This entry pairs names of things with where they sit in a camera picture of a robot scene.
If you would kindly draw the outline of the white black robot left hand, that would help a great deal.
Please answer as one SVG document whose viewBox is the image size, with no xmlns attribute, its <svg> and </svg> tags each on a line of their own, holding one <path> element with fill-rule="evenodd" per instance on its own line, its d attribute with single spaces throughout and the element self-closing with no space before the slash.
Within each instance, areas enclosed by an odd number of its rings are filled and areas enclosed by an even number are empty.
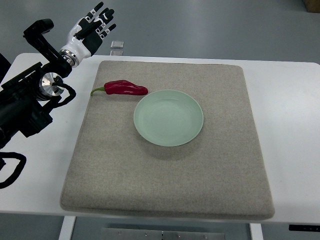
<svg viewBox="0 0 320 240">
<path fill-rule="evenodd" d="M 92 57 L 103 40 L 116 28 L 116 24 L 110 24 L 115 11 L 103 6 L 103 2 L 98 3 L 68 33 L 66 45 L 59 54 L 71 67 L 76 68 L 82 60 Z"/>
</svg>

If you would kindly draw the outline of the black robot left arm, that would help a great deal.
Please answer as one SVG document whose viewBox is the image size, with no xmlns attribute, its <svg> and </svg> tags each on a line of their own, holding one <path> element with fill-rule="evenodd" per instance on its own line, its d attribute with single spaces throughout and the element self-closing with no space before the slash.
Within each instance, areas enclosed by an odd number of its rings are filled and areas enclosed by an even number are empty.
<svg viewBox="0 0 320 240">
<path fill-rule="evenodd" d="M 26 41 L 47 60 L 38 62 L 2 84 L 0 92 L 0 146 L 21 132 L 26 138 L 38 134 L 53 118 L 50 112 L 72 101 L 75 90 L 63 82 L 71 65 L 47 42 L 44 34 L 54 27 L 51 19 L 34 22 L 24 32 Z"/>
</svg>

